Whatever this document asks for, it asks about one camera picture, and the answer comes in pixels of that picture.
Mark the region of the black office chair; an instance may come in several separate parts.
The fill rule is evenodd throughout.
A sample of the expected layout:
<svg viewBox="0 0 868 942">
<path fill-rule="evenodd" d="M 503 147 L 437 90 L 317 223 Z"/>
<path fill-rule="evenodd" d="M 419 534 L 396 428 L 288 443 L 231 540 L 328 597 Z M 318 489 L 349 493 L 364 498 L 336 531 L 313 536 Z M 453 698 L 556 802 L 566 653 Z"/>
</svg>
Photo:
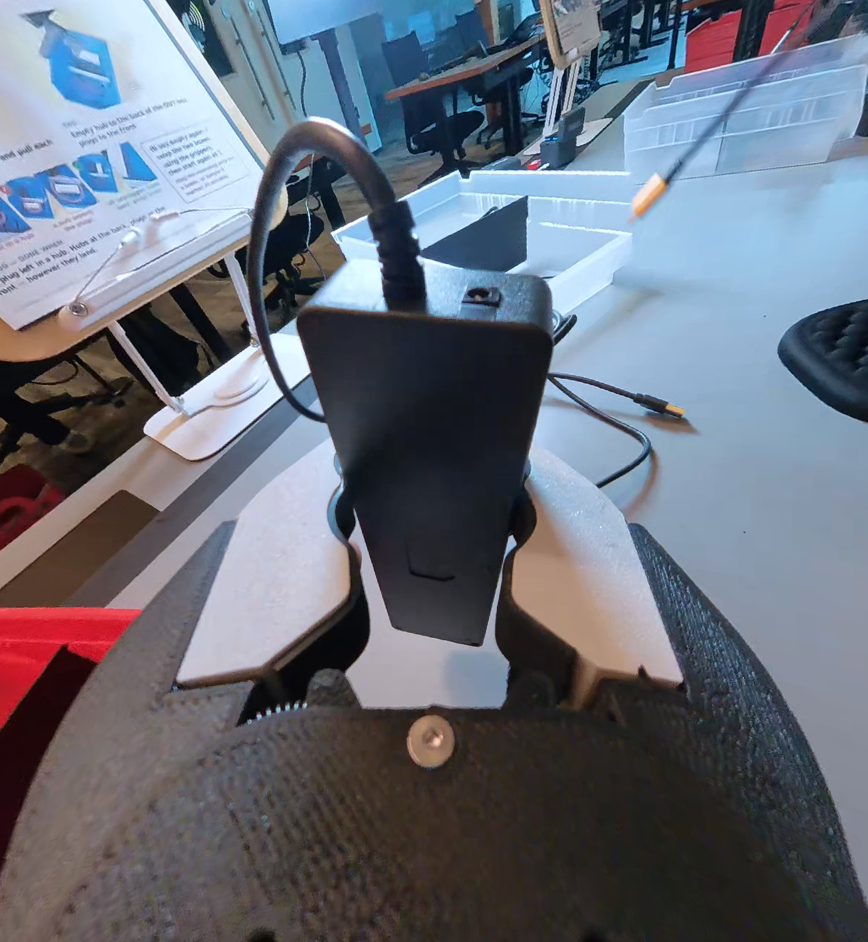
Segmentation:
<svg viewBox="0 0 868 942">
<path fill-rule="evenodd" d="M 318 216 L 287 214 L 269 233 L 263 259 L 263 278 L 275 279 L 274 288 L 265 297 L 269 312 L 295 307 L 299 296 L 309 298 L 321 286 L 325 278 L 304 277 L 295 260 L 308 253 L 324 229 L 325 224 Z"/>
<path fill-rule="evenodd" d="M 428 56 L 416 33 L 385 41 L 381 45 L 389 73 L 396 88 L 412 81 L 424 82 L 431 75 Z M 405 142 L 413 156 L 439 155 L 440 168 L 425 178 L 421 185 L 432 183 L 452 172 L 468 175 L 481 167 L 467 159 L 464 143 L 485 122 L 485 115 L 476 110 L 457 110 L 457 90 L 453 88 L 454 110 L 444 106 L 444 88 L 418 91 L 399 98 L 403 111 Z"/>
</svg>

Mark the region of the red plastic bin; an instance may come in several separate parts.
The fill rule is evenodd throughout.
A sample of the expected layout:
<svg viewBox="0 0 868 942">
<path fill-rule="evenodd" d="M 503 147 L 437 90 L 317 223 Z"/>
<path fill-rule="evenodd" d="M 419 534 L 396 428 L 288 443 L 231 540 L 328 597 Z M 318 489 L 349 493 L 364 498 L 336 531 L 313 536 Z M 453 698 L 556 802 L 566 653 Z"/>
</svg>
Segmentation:
<svg viewBox="0 0 868 942">
<path fill-rule="evenodd" d="M 0 731 L 62 649 L 99 663 L 139 608 L 0 607 Z"/>
</svg>

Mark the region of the clear plastic bin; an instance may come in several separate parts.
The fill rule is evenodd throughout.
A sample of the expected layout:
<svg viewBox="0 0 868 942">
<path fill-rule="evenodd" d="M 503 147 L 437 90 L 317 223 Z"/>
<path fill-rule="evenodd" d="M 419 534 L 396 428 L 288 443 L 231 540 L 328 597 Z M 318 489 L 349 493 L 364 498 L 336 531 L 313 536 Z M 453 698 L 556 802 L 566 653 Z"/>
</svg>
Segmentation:
<svg viewBox="0 0 868 942">
<path fill-rule="evenodd" d="M 632 189 L 623 171 L 474 171 L 452 173 L 402 201 L 422 250 L 489 207 L 527 196 L 527 261 L 509 273 L 545 280 L 554 309 L 568 314 L 628 261 Z"/>
<path fill-rule="evenodd" d="M 682 179 L 827 161 L 860 121 L 867 67 L 804 68 L 754 88 L 680 173 Z M 668 171 L 746 85 L 697 88 L 696 76 L 649 85 L 623 114 L 624 170 L 639 183 Z"/>
</svg>

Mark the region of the black mesh wrist rest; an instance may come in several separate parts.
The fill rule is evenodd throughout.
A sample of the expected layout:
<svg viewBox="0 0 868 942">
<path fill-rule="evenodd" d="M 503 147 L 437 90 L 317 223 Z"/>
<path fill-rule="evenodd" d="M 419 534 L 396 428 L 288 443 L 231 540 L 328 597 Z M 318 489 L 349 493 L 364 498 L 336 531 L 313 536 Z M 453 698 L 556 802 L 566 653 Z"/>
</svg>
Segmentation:
<svg viewBox="0 0 868 942">
<path fill-rule="evenodd" d="M 778 354 L 829 408 L 868 423 L 868 299 L 806 316 L 781 337 Z"/>
</svg>

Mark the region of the wooden background table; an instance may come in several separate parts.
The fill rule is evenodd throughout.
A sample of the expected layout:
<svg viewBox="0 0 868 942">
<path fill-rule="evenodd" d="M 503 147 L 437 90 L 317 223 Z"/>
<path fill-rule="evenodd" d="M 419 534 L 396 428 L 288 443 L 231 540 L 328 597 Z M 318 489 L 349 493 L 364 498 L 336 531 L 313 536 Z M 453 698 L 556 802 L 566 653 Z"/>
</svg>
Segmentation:
<svg viewBox="0 0 868 942">
<path fill-rule="evenodd" d="M 518 45 L 503 46 L 492 53 L 469 55 L 449 68 L 430 73 L 431 77 L 427 81 L 412 81 L 400 88 L 394 87 L 384 97 L 387 102 L 398 102 L 401 106 L 400 97 L 442 87 L 443 103 L 448 113 L 454 110 L 453 88 L 457 90 L 458 111 L 480 111 L 480 107 L 498 105 L 504 153 L 511 157 L 522 150 L 524 145 L 521 89 L 525 80 L 532 75 L 532 66 L 546 50 L 545 38 L 536 35 Z M 486 114 L 482 113 L 485 122 L 475 133 L 487 124 Z"/>
</svg>

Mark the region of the small black device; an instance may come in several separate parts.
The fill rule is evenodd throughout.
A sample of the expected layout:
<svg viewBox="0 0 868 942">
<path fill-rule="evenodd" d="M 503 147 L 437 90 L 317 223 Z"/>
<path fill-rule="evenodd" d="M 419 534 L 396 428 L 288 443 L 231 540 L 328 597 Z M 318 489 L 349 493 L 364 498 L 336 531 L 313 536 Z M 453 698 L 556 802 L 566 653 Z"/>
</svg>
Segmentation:
<svg viewBox="0 0 868 942">
<path fill-rule="evenodd" d="M 571 163 L 577 156 L 578 137 L 585 125 L 585 108 L 574 107 L 564 112 L 557 128 L 546 135 L 539 146 L 539 167 L 546 170 L 559 170 Z"/>
</svg>

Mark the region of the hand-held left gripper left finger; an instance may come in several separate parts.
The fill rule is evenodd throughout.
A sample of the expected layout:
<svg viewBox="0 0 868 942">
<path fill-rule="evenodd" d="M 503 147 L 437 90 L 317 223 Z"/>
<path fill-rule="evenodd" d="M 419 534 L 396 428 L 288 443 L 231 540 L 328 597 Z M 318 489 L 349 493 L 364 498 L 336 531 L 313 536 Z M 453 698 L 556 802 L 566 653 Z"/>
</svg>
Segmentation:
<svg viewBox="0 0 868 942">
<path fill-rule="evenodd" d="M 259 679 L 325 635 L 361 592 L 357 520 L 327 440 L 239 513 L 176 677 Z"/>
</svg>

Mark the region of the red bag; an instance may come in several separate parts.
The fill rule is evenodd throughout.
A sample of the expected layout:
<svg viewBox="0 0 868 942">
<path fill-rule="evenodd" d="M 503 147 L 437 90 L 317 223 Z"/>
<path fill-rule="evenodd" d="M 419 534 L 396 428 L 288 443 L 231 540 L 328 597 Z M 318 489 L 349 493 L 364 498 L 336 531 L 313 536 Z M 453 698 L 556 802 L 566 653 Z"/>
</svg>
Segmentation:
<svg viewBox="0 0 868 942">
<path fill-rule="evenodd" d="M 63 490 L 28 465 L 0 472 L 0 551 L 65 498 Z"/>
</svg>

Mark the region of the background document stand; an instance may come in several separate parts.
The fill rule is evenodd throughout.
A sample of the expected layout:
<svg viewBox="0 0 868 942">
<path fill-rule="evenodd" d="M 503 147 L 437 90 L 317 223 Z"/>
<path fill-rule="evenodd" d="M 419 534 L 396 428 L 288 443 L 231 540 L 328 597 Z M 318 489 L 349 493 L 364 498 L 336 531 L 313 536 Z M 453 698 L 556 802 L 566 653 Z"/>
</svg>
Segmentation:
<svg viewBox="0 0 868 942">
<path fill-rule="evenodd" d="M 539 1 L 545 41 L 554 74 L 546 108 L 544 135 L 572 109 L 584 60 L 596 52 L 601 38 L 597 1 Z"/>
</svg>

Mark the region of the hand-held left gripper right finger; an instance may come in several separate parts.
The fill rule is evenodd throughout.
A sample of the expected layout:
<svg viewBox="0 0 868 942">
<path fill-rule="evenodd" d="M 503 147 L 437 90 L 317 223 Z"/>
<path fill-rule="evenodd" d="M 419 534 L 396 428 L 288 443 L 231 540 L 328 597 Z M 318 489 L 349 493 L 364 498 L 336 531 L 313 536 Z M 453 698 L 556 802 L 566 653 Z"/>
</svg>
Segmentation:
<svg viewBox="0 0 868 942">
<path fill-rule="evenodd" d="M 623 514 L 571 466 L 534 449 L 513 517 L 495 637 L 516 674 L 588 707 L 605 681 L 684 681 Z"/>
</svg>

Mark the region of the stack of red bins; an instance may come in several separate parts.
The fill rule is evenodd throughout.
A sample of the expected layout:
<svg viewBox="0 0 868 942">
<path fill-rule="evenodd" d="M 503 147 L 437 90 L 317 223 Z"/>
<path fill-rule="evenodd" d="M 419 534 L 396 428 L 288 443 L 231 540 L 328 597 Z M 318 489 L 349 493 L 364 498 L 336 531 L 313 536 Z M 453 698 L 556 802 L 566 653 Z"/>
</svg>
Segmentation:
<svg viewBox="0 0 868 942">
<path fill-rule="evenodd" d="M 796 30 L 801 32 L 811 17 L 811 5 L 811 2 L 774 2 L 762 32 L 759 54 L 771 53 L 800 13 L 804 13 Z M 738 2 L 718 3 L 689 11 L 684 72 L 692 74 L 732 64 L 741 19 L 742 9 Z"/>
</svg>

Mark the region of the black usb hub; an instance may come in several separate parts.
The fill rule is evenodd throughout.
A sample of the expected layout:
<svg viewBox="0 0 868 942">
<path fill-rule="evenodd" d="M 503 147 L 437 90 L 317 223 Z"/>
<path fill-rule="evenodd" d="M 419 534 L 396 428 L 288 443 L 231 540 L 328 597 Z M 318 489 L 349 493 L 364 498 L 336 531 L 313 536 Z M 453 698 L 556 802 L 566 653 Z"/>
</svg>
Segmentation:
<svg viewBox="0 0 868 942">
<path fill-rule="evenodd" d="M 426 296 L 383 296 L 347 262 L 298 317 L 345 492 L 393 628 L 479 646 L 554 348 L 529 274 L 424 265 Z"/>
</svg>

